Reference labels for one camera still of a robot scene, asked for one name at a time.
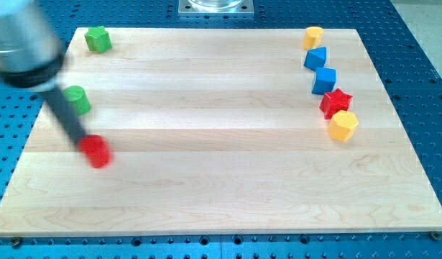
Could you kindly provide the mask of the black pusher rod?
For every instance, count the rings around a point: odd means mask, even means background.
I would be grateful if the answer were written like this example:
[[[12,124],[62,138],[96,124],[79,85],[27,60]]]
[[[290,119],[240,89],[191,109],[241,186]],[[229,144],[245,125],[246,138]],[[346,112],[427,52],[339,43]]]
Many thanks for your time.
[[[77,114],[60,88],[54,86],[52,89],[43,91],[40,94],[64,129],[73,146],[78,148],[79,142],[86,136],[86,130],[80,123]]]

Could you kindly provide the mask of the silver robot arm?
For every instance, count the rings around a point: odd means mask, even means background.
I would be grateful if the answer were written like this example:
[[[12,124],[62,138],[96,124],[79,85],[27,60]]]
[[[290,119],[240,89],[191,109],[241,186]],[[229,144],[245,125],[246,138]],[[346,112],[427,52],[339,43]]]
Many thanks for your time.
[[[86,136],[60,90],[63,50],[36,1],[0,0],[0,77],[40,94],[74,146]]]

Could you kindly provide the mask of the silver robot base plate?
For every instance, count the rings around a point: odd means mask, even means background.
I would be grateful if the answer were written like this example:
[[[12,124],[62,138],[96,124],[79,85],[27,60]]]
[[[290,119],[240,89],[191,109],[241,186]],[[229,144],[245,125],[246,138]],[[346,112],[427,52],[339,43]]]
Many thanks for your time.
[[[179,0],[180,17],[252,17],[253,0]]]

